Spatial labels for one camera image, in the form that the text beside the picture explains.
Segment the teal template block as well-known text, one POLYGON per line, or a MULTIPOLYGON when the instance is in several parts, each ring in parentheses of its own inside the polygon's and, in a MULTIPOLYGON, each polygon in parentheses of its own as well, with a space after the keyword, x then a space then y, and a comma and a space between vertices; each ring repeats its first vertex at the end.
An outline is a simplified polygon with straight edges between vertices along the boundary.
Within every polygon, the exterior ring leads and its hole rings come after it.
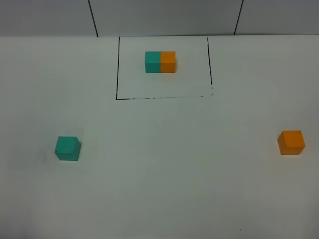
POLYGON ((146 51, 145 52, 145 72, 160 73, 161 72, 161 52, 146 51))

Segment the orange template block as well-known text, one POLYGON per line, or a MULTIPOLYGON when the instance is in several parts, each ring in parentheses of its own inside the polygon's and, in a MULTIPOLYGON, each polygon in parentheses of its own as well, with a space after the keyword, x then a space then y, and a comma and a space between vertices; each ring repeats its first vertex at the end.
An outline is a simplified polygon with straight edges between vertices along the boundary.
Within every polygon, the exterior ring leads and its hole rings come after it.
POLYGON ((160 53, 160 72, 176 72, 176 53, 175 51, 162 51, 160 53))

